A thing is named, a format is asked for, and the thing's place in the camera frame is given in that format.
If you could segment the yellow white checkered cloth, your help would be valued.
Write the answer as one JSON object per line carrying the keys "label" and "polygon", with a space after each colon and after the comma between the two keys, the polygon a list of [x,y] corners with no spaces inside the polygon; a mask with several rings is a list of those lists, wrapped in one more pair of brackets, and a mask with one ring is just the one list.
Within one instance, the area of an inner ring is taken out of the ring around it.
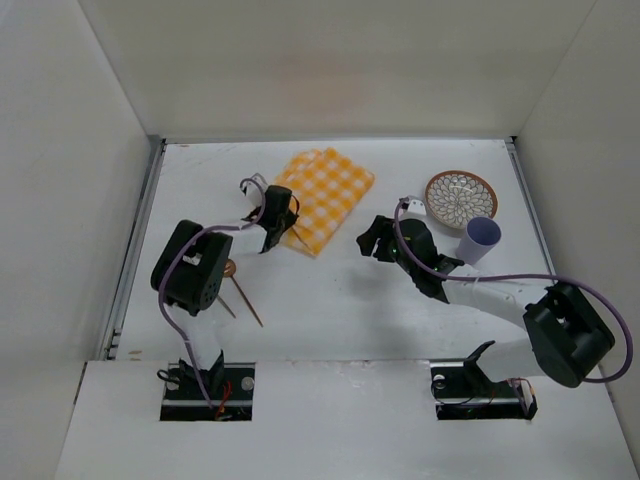
{"label": "yellow white checkered cloth", "polygon": [[294,156],[274,179],[301,203],[299,218],[285,234],[284,245],[318,256],[374,182],[374,173],[334,148]]}

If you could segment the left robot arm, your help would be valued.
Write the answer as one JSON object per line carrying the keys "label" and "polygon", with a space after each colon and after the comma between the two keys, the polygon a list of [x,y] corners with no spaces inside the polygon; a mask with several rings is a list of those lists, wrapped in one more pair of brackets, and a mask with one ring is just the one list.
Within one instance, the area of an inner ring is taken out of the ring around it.
{"label": "left robot arm", "polygon": [[234,256],[269,252],[298,219],[298,210],[291,207],[295,196],[287,187],[264,185],[252,177],[241,181],[241,191],[252,203],[247,216],[210,227],[179,221],[150,278],[160,313],[186,352],[181,375],[207,396],[219,388],[224,355],[215,346],[211,327],[195,332],[202,325],[197,317],[218,299],[225,268]]}

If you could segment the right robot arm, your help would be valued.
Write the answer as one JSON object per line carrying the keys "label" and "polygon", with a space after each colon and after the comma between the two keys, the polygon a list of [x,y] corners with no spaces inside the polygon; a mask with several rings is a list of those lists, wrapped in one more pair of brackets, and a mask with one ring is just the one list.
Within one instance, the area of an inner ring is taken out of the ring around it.
{"label": "right robot arm", "polygon": [[362,255],[395,263],[425,296],[474,308],[521,328],[518,341],[482,344],[469,359],[492,381],[546,375],[578,387],[612,349],[615,339],[575,286],[483,281],[479,271],[439,253],[426,224],[376,216],[356,242]]}

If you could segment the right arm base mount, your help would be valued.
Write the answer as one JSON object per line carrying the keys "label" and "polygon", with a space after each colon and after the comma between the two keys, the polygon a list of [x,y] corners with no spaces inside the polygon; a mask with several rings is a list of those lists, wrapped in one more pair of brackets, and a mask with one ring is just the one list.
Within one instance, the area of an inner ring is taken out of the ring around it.
{"label": "right arm base mount", "polygon": [[493,382],[479,367],[479,359],[493,344],[485,342],[464,358],[430,362],[430,391],[438,420],[531,421],[535,417],[538,402],[528,379]]}

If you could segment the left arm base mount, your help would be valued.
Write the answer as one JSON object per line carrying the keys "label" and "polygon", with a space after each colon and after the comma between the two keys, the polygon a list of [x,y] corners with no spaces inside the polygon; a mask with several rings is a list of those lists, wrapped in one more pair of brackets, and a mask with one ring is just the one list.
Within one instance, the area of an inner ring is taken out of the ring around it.
{"label": "left arm base mount", "polygon": [[209,370],[200,371],[209,400],[195,370],[184,360],[159,369],[164,383],[160,420],[164,422],[245,422],[253,416],[254,363],[227,363],[221,352]]}

